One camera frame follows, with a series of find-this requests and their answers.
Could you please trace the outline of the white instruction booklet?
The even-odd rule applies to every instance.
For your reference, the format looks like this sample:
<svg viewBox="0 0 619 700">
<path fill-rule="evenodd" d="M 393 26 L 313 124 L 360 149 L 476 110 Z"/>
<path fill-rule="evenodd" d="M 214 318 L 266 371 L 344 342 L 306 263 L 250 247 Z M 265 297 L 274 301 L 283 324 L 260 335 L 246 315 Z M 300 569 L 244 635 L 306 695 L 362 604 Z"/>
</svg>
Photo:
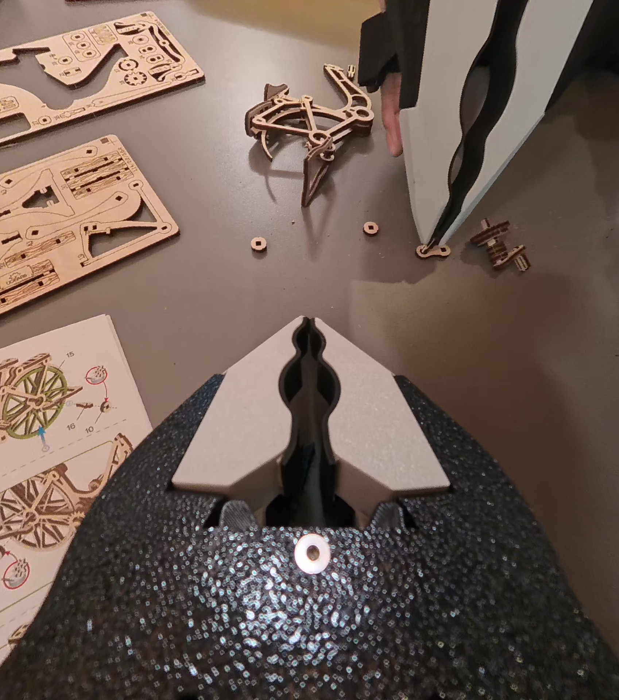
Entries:
<svg viewBox="0 0 619 700">
<path fill-rule="evenodd" d="M 0 665 L 151 424 L 109 316 L 0 349 Z"/>
</svg>

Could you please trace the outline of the wooden parts sheet with cutout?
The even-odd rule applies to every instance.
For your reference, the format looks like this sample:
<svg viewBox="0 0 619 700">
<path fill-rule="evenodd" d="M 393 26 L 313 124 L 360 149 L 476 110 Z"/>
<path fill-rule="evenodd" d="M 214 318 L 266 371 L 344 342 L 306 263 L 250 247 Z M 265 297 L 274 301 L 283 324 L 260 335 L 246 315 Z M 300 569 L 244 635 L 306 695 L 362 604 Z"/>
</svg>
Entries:
<svg viewBox="0 0 619 700">
<path fill-rule="evenodd" d="M 151 11 L 1 49 L 0 65 L 32 54 L 44 74 L 71 89 L 91 81 L 117 50 L 124 56 L 112 66 L 102 89 L 64 108 L 52 108 L 33 92 L 0 83 L 0 124 L 19 118 L 27 122 L 24 130 L 0 138 L 0 145 L 205 79 L 200 65 Z"/>
</svg>

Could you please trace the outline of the person's right hand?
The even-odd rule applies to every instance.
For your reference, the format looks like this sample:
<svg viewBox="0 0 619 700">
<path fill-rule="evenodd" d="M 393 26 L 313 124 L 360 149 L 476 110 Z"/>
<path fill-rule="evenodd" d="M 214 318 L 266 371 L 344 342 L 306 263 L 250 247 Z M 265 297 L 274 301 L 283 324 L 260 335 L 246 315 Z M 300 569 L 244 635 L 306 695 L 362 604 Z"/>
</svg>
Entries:
<svg viewBox="0 0 619 700">
<path fill-rule="evenodd" d="M 386 144 L 389 153 L 395 158 L 403 152 L 400 122 L 401 83 L 401 73 L 389 73 L 380 88 Z"/>
</svg>

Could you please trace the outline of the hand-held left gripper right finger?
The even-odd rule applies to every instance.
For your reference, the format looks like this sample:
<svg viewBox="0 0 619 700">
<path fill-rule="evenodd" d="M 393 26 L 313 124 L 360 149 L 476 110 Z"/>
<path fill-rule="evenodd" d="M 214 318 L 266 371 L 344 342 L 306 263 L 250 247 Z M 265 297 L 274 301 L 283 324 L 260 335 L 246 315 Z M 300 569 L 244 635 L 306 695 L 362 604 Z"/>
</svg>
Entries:
<svg viewBox="0 0 619 700">
<path fill-rule="evenodd" d="M 315 325 L 326 341 L 322 359 L 340 383 L 328 418 L 337 495 L 368 517 L 380 503 L 448 489 L 449 478 L 392 372 L 324 321 Z"/>
</svg>

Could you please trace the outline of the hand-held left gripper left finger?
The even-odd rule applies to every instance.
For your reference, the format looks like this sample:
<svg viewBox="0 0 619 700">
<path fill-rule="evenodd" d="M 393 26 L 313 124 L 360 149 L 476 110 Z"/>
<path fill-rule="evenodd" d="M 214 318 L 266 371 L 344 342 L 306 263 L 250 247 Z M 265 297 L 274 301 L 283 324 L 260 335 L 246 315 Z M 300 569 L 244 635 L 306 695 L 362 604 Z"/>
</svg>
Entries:
<svg viewBox="0 0 619 700">
<path fill-rule="evenodd" d="M 292 416 L 280 376 L 297 349 L 297 317 L 232 365 L 172 478 L 177 489 L 224 495 L 255 512 L 281 492 L 279 457 L 290 443 Z"/>
</svg>

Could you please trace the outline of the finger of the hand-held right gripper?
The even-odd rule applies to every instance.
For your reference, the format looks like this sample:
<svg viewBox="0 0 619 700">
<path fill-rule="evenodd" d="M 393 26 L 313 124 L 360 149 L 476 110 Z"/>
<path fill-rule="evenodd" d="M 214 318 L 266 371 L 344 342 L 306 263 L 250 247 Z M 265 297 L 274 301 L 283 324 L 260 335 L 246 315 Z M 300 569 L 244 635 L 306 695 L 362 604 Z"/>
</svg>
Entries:
<svg viewBox="0 0 619 700">
<path fill-rule="evenodd" d="M 461 140 L 462 160 L 430 238 L 460 226 L 542 119 L 591 1 L 499 1 L 475 64 L 489 66 L 480 112 Z"/>
<path fill-rule="evenodd" d="M 466 76 L 494 25 L 497 1 L 430 1 L 419 96 L 401 110 L 411 210 L 422 249 L 449 199 L 449 171 L 461 143 Z"/>
</svg>

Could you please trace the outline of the wooden model frame assembly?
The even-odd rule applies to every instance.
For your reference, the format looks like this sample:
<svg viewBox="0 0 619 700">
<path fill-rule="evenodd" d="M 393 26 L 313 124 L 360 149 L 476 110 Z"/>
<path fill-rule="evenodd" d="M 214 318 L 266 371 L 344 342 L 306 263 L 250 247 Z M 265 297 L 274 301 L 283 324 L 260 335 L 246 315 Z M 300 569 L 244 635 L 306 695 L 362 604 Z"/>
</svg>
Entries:
<svg viewBox="0 0 619 700">
<path fill-rule="evenodd" d="M 293 97 L 286 83 L 267 83 L 263 101 L 249 109 L 244 118 L 245 133 L 261 143 L 268 160 L 273 160 L 270 136 L 298 136 L 305 140 L 304 207 L 309 205 L 334 161 L 337 145 L 350 135 L 369 135 L 375 118 L 370 97 L 348 79 L 346 70 L 325 64 L 323 71 L 344 96 L 344 105 L 339 109 L 318 105 L 307 94 Z"/>
</svg>

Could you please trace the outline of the wooden gear axle assembly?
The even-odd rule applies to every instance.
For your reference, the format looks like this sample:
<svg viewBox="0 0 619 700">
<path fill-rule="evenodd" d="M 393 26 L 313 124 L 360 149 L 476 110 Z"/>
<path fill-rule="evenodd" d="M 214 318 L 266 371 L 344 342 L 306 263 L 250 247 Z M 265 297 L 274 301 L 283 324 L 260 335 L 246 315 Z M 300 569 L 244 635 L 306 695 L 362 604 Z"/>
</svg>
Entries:
<svg viewBox="0 0 619 700">
<path fill-rule="evenodd" d="M 471 244 L 484 247 L 494 269 L 502 269 L 510 263 L 520 272 L 525 272 L 531 267 L 531 263 L 525 253 L 525 246 L 514 246 L 508 249 L 503 238 L 510 227 L 509 221 L 492 224 L 489 219 L 481 220 L 481 231 L 473 235 Z"/>
</svg>

